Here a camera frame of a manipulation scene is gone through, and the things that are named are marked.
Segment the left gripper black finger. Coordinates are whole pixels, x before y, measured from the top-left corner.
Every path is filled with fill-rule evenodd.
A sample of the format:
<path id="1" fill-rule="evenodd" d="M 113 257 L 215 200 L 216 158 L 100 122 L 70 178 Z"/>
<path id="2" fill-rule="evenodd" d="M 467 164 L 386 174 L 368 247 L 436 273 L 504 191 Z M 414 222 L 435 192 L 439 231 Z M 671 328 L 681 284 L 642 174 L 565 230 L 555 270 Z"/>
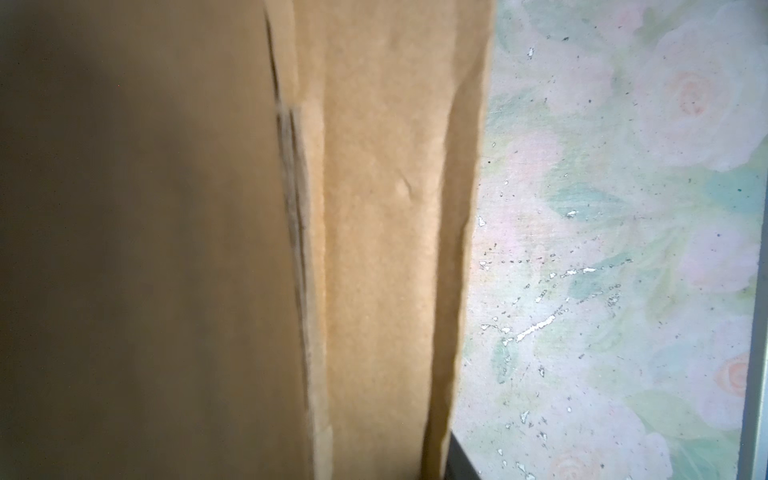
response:
<path id="1" fill-rule="evenodd" d="M 445 480 L 480 480 L 480 475 L 454 433 L 450 435 Z"/>

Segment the brown cardboard sheet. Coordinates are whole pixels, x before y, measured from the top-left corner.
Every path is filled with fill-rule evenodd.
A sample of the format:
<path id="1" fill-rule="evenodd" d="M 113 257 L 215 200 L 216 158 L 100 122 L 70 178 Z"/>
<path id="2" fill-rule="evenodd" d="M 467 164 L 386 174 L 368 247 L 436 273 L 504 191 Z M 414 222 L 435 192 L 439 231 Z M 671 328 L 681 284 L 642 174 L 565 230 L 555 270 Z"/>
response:
<path id="1" fill-rule="evenodd" d="M 5 1 L 1 475 L 444 479 L 491 1 Z"/>

